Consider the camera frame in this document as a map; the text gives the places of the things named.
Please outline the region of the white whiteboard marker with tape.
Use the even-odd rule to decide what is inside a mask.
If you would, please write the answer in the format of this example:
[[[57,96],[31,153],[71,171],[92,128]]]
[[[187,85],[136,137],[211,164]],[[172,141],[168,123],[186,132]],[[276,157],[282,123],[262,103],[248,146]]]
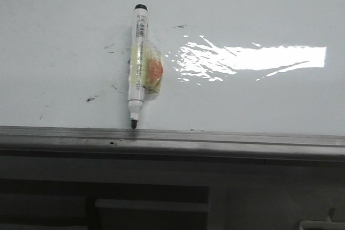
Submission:
[[[144,102],[161,91],[161,52],[148,40],[148,8],[138,4],[133,11],[128,77],[128,108],[131,128],[136,129]]]

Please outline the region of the white whiteboard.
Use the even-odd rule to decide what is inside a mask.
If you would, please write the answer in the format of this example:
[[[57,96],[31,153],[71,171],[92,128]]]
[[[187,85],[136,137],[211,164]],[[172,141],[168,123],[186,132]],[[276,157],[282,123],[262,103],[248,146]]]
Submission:
[[[1,0],[1,125],[129,128],[137,4],[164,67],[140,129],[344,134],[344,0]]]

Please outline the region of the dark cabinet with white bar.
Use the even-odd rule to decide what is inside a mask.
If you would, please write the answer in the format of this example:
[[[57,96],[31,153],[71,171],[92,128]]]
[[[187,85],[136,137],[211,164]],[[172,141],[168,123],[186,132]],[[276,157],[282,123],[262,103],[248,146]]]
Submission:
[[[1,229],[206,229],[205,186],[1,180]]]

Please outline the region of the white tray corner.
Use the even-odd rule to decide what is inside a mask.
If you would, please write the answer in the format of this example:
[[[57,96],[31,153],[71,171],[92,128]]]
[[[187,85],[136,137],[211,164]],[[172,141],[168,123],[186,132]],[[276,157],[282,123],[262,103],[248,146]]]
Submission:
[[[325,221],[315,221],[315,220],[304,220],[299,223],[298,230],[343,230],[344,222],[332,221],[333,215],[335,213],[335,208],[331,208],[328,211]]]

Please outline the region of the grey aluminium whiteboard frame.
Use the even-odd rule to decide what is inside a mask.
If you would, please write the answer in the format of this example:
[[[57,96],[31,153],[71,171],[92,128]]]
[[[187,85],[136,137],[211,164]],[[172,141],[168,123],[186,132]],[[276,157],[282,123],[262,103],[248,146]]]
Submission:
[[[270,159],[343,163],[344,137],[2,126],[1,153],[99,159]]]

